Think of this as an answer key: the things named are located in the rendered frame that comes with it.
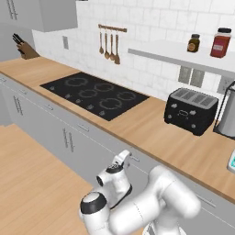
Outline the black hob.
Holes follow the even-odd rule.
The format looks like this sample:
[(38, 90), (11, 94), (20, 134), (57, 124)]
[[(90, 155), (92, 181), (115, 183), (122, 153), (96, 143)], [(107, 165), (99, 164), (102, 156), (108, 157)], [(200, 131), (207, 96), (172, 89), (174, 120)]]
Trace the black hob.
[(41, 87), (107, 121), (149, 98), (88, 73), (72, 74)]

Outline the wooden hanging spatula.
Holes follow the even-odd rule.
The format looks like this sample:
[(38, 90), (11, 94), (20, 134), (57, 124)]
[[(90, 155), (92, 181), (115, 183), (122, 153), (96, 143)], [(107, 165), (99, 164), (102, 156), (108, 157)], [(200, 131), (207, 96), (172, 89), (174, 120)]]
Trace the wooden hanging spatula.
[(118, 34), (116, 35), (116, 56), (115, 56), (115, 64), (120, 64), (120, 58), (118, 55)]

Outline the red jar with black lid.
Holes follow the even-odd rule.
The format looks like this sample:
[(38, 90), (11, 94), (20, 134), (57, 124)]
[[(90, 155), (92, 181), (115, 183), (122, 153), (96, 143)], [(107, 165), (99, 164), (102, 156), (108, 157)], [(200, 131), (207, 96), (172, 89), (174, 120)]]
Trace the red jar with black lid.
[(223, 58), (227, 53), (230, 38), (230, 28), (219, 28), (217, 34), (214, 37), (210, 56), (216, 58)]

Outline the small wooden hanging spoon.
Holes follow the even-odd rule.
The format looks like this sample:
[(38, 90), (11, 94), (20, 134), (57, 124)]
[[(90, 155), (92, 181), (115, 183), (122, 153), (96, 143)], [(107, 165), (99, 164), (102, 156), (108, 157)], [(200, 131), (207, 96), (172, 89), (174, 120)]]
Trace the small wooden hanging spoon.
[(100, 33), (99, 33), (99, 39), (100, 39), (100, 48), (99, 48), (99, 52), (101, 53), (101, 54), (103, 54), (104, 53), (104, 49), (103, 49), (103, 38), (102, 38), (102, 32), (100, 31)]

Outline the white wall shelf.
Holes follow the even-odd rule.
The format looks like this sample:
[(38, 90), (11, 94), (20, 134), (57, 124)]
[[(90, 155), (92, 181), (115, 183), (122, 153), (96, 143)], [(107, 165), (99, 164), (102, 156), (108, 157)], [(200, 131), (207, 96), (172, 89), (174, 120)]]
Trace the white wall shelf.
[(228, 52), (223, 58), (215, 58), (210, 56), (210, 49), (207, 48), (189, 52), (184, 43), (156, 40), (130, 46), (128, 53), (235, 78), (235, 52)]

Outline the black toaster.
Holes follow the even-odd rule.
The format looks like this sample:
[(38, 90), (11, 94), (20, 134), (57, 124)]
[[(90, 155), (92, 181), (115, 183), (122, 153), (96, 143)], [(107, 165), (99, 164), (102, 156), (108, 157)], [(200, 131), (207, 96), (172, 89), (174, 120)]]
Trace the black toaster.
[(178, 88), (169, 94), (164, 121), (201, 136), (213, 123), (218, 99), (187, 88)]

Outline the brown knife block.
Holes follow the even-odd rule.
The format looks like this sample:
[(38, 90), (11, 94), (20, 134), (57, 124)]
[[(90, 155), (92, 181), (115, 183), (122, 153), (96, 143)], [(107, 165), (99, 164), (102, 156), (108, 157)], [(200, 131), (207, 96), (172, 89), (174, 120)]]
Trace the brown knife block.
[(13, 40), (17, 44), (17, 50), (20, 52), (21, 57), (24, 60), (29, 60), (33, 58), (38, 58), (39, 54), (22, 38), (18, 36), (18, 34), (13, 34)]

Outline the grey wall cupboard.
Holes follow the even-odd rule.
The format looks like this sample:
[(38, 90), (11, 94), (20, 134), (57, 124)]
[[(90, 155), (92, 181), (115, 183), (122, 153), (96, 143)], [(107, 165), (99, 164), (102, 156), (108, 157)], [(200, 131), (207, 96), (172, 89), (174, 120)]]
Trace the grey wall cupboard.
[(0, 22), (51, 32), (77, 28), (75, 0), (14, 0), (17, 20), (11, 19), (6, 0), (0, 0)]

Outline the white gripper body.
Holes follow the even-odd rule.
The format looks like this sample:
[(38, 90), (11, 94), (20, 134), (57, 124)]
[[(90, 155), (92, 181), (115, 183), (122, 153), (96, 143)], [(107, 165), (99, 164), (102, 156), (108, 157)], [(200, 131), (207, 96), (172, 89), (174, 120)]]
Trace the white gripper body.
[(116, 155), (112, 161), (113, 164), (122, 165), (123, 167), (129, 167), (129, 157), (132, 153), (128, 150), (124, 150)]

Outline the teal kitchen scale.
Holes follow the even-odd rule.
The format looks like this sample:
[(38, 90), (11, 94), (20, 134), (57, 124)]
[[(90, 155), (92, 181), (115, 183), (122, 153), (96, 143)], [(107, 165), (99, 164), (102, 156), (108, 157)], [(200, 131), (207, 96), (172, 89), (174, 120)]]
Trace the teal kitchen scale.
[(232, 154), (229, 157), (227, 169), (230, 172), (235, 173), (235, 150), (232, 152)]

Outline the grey drawer front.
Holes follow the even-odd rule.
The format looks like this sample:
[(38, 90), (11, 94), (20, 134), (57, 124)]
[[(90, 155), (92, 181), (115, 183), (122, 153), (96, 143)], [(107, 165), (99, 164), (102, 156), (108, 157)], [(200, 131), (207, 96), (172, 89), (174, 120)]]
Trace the grey drawer front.
[(13, 91), (13, 86), (12, 86), (12, 81), (10, 78), (8, 78), (7, 76), (3, 75), (0, 73), (0, 78), (5, 78), (6, 79), (6, 82), (1, 82), (0, 83), (2, 84), (2, 86), (4, 86), (5, 88), (8, 88), (9, 90)]
[[(46, 118), (48, 122), (53, 122), (55, 120), (64, 121), (62, 109), (59, 106), (55, 105), (53, 102), (43, 97), (42, 95), (38, 95), (37, 93), (34, 93), (34, 94), (35, 94), (35, 97), (37, 98), (36, 105), (42, 111), (44, 117)], [(44, 105), (52, 106), (53, 110), (49, 110)]]
[[(24, 85), (22, 84), (19, 84), (13, 80), (12, 81), (12, 86), (13, 86), (13, 89), (19, 93), (20, 95), (23, 95), (26, 99), (28, 99), (29, 101), (33, 102), (34, 104), (37, 103), (37, 98), (35, 97), (35, 94), (28, 88), (26, 88)], [(20, 93), (18, 90), (19, 89), (22, 89), (22, 90), (26, 90), (28, 93), (26, 95)]]
[(222, 196), (218, 196), (207, 188), (184, 177), (182, 181), (190, 187), (196, 194), (213, 202), (217, 207), (213, 208), (202, 201), (202, 207), (210, 212), (215, 218), (226, 224), (229, 228), (235, 229), (235, 204), (229, 202)]
[(129, 180), (134, 188), (146, 185), (149, 171), (153, 167), (161, 165), (161, 163), (157, 162), (149, 155), (139, 151), (125, 141), (119, 140), (109, 134), (104, 134), (106, 135), (107, 143), (107, 146), (104, 146), (106, 148), (106, 155), (103, 157), (104, 167), (107, 167), (110, 163), (112, 163), (112, 160), (116, 155), (124, 150), (128, 150), (132, 153), (132, 155), (140, 159), (140, 162), (136, 162), (129, 158), (129, 167), (125, 167)]
[[(106, 135), (102, 130), (95, 127), (94, 125), (90, 124), (89, 122), (85, 121), (81, 117), (76, 116), (75, 114), (69, 112), (66, 109), (63, 109), (63, 118), (64, 121), (68, 124), (70, 124), (72, 127), (74, 127), (77, 130), (80, 130), (83, 132), (83, 134), (89, 136), (91, 139), (97, 141), (98, 143), (102, 144), (103, 146), (107, 146), (106, 143)], [(89, 132), (80, 129), (77, 124), (84, 125), (85, 127), (89, 128)]]

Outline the grey cupboard door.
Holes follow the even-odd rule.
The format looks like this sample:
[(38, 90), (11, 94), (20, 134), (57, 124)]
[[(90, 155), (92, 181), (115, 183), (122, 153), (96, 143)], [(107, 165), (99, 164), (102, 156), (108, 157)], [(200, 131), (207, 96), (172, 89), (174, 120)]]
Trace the grey cupboard door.
[(38, 116), (38, 127), (40, 130), (40, 143), (62, 162), (68, 162), (68, 148), (65, 148), (62, 129), (64, 125), (61, 121), (48, 122), (42, 111)]
[(69, 157), (70, 166), (86, 182), (96, 185), (96, 176), (105, 169), (103, 157), (106, 150), (78, 131), (69, 132), (73, 135), (74, 146), (74, 152), (71, 152)]
[(21, 128), (37, 142), (40, 142), (40, 130), (36, 117), (37, 110), (26, 98), (22, 96), (18, 96), (18, 98), (23, 110), (23, 116), (21, 116), (19, 111), (19, 115), (21, 117)]
[(14, 124), (14, 119), (11, 118), (6, 99), (4, 97), (3, 89), (0, 88), (0, 126), (9, 126)]

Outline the wooden hanging ladle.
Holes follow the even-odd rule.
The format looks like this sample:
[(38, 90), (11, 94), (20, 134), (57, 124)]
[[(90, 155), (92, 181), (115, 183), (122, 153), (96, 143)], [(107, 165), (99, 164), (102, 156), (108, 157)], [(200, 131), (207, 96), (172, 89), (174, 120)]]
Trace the wooden hanging ladle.
[(109, 53), (107, 51), (107, 33), (105, 33), (105, 49), (106, 49), (105, 50), (105, 58), (108, 60), (110, 55), (109, 55)]

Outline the silver and black coffee machine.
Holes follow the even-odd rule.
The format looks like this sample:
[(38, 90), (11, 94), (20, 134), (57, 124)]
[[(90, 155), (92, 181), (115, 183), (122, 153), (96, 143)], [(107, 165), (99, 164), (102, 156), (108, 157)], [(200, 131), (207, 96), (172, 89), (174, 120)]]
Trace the silver and black coffee machine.
[(235, 140), (235, 81), (226, 88), (213, 131)]

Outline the wooden utensil rail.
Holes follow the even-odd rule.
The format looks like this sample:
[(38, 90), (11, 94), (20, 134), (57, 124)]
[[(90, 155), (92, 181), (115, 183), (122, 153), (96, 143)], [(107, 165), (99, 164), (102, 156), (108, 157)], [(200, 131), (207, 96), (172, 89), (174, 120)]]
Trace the wooden utensil rail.
[(111, 27), (111, 26), (106, 26), (106, 25), (101, 25), (101, 24), (98, 24), (98, 27), (104, 30), (118, 31), (118, 32), (125, 32), (125, 33), (128, 32), (127, 28)]

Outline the brown spice jar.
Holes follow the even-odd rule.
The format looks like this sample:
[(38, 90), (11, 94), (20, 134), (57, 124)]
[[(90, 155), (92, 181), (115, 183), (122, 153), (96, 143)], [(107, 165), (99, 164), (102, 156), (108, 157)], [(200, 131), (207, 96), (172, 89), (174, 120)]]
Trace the brown spice jar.
[(193, 34), (191, 39), (188, 41), (187, 50), (190, 52), (197, 52), (200, 44), (200, 35)]

